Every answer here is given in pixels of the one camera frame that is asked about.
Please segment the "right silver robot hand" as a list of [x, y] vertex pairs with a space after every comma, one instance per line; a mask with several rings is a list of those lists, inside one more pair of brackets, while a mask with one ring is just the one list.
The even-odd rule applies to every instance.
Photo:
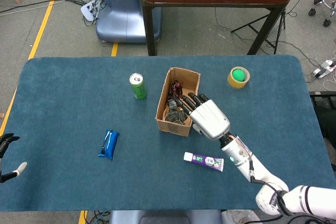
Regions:
[[187, 96], [173, 97], [173, 100], [208, 139], [217, 140], [228, 134], [229, 119], [205, 94], [196, 95], [190, 92]]

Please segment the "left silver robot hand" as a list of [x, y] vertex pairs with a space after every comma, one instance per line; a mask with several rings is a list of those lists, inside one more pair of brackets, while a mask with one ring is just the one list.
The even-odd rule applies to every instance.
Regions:
[[16, 178], [21, 175], [21, 173], [25, 170], [28, 163], [23, 162], [21, 163], [18, 168], [10, 173], [2, 174], [2, 159], [10, 145], [10, 143], [19, 140], [19, 136], [15, 136], [14, 133], [6, 133], [1, 136], [1, 183], [4, 183], [8, 180], [11, 180], [13, 178]]

